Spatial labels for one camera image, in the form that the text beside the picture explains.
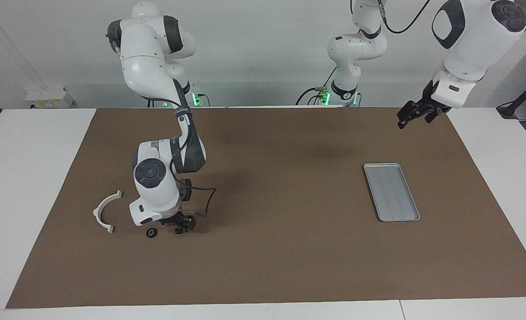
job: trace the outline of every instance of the baking tray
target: baking tray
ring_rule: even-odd
[[[399,164],[365,164],[364,171],[379,220],[417,221],[421,218]]]

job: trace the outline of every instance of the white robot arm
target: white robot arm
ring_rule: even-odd
[[[427,115],[427,123],[460,108],[488,68],[526,31],[526,0],[448,0],[437,12],[433,34],[448,53],[418,102],[399,111],[399,128]]]
[[[179,137],[143,142],[134,154],[133,179],[141,197],[129,206],[133,221],[143,225],[160,220],[192,230],[195,220],[181,213],[180,189],[172,174],[197,172],[206,153],[185,99],[189,81],[173,59],[192,56],[196,43],[180,30],[178,20],[161,16],[147,1],[134,6],[132,19],[112,22],[108,40],[122,61],[128,87],[172,107],[182,131]]]
[[[327,84],[330,104],[352,105],[361,75],[357,61],[381,57],[387,49],[377,0],[357,0],[352,20],[360,30],[337,36],[328,44],[328,56],[336,63],[333,80]]]

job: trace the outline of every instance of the c-shaped white plastic part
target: c-shaped white plastic part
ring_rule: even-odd
[[[111,201],[113,201],[113,200],[120,199],[121,196],[122,196],[122,191],[121,191],[121,190],[118,190],[118,191],[116,192],[116,194],[114,194],[114,195],[110,195],[110,196],[108,196],[107,198],[105,198],[103,201],[101,201],[100,204],[98,205],[98,207],[92,211],[92,215],[95,216],[96,221],[97,221],[100,225],[102,225],[103,227],[107,228],[107,231],[108,231],[109,233],[112,233],[114,227],[113,227],[112,225],[110,225],[110,224],[105,224],[105,223],[103,223],[103,221],[100,220],[100,214],[101,214],[101,212],[103,211],[103,209],[106,207],[107,204],[109,204],[109,203],[110,203]]]

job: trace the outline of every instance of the black wheel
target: black wheel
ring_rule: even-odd
[[[146,236],[149,238],[154,238],[158,234],[158,230],[156,228],[150,228],[146,231]]]

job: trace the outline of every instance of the table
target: table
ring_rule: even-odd
[[[6,110],[0,116],[0,319],[526,319],[526,298],[2,310],[94,112]],[[525,130],[494,109],[453,110],[449,117],[526,249]]]

